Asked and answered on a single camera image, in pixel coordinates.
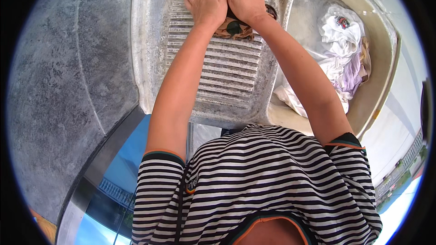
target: skin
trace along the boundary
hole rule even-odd
[[[227,3],[268,43],[286,79],[301,101],[318,141],[325,145],[352,133],[335,89],[317,62],[265,12],[265,0],[184,0],[194,26],[169,68],[150,118],[146,152],[165,149],[186,158],[188,121],[200,82],[204,55],[215,30],[224,22]],[[259,222],[240,242],[244,244],[302,244],[287,220]]]

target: laundry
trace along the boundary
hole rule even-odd
[[[344,112],[347,113],[348,101],[353,98],[357,88],[368,81],[371,74],[369,44],[363,22],[352,10],[331,5],[318,20],[318,30],[321,42],[317,44],[316,50],[305,49],[332,83]],[[286,78],[274,93],[299,115],[307,117]]]
[[[277,12],[271,5],[265,4],[265,9],[271,17],[277,20]],[[218,27],[213,36],[233,39],[248,38],[249,40],[254,40],[252,27],[239,20],[236,15],[233,14],[230,7],[227,8],[227,17],[224,23]]]

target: person's left arm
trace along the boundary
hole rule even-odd
[[[186,160],[188,121],[195,103],[204,55],[215,30],[224,22],[227,0],[185,0],[194,26],[177,52],[157,95],[145,153],[167,150]]]

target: pile of clothes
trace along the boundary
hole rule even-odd
[[[353,98],[357,88],[368,81],[371,74],[368,40],[362,20],[352,10],[331,5],[318,20],[318,30],[321,41],[316,49],[305,49],[327,75],[347,113],[348,101]],[[299,115],[307,117],[286,79],[274,93]]]

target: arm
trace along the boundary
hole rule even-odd
[[[194,26],[165,75],[148,128],[146,152],[165,149],[186,159],[188,121],[195,103],[204,54],[224,22],[227,0],[185,0]]]
[[[325,145],[353,132],[341,101],[323,70],[280,24],[265,13],[265,0],[228,0],[233,13],[268,43],[307,112],[313,133]]]

